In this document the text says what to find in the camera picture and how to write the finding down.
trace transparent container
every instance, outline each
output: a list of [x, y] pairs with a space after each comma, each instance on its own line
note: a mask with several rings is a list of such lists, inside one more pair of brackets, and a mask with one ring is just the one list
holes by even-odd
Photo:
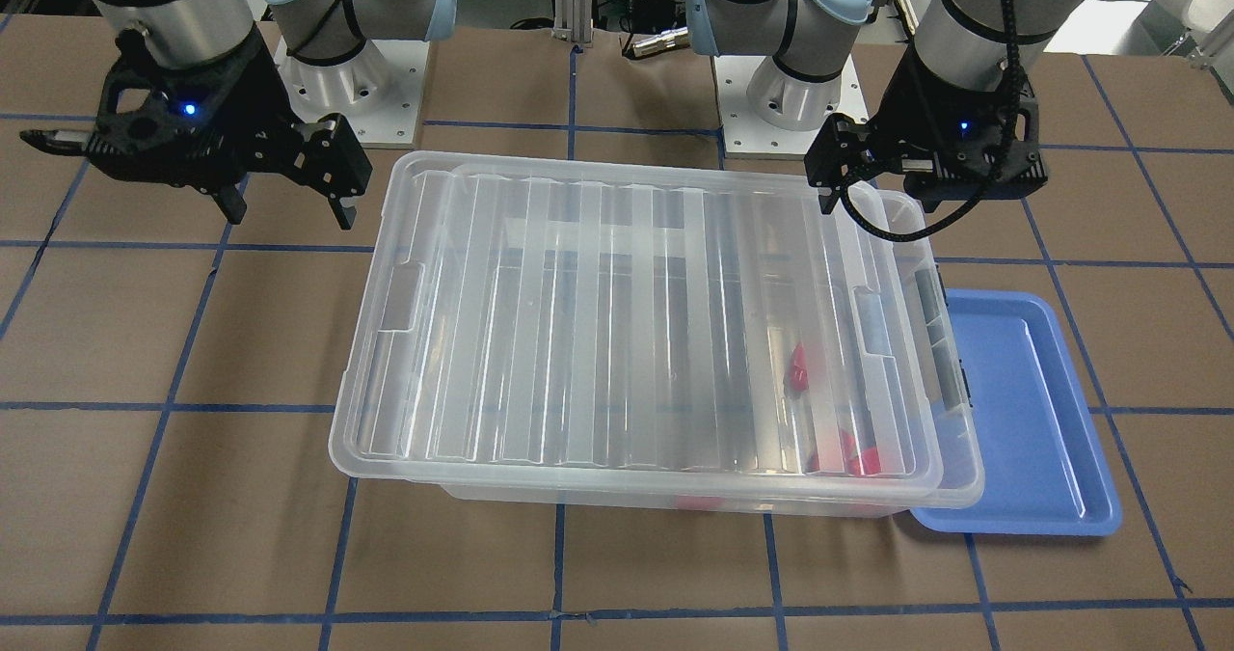
[[[886, 224], [876, 191], [853, 197]], [[943, 334], [954, 361], [927, 270], [928, 247], [821, 216], [793, 176], [416, 152], [391, 175], [331, 455], [460, 498], [966, 506], [980, 486], [946, 485], [940, 439], [970, 441], [980, 476], [975, 436], [940, 409], [971, 428], [967, 396], [914, 338]]]

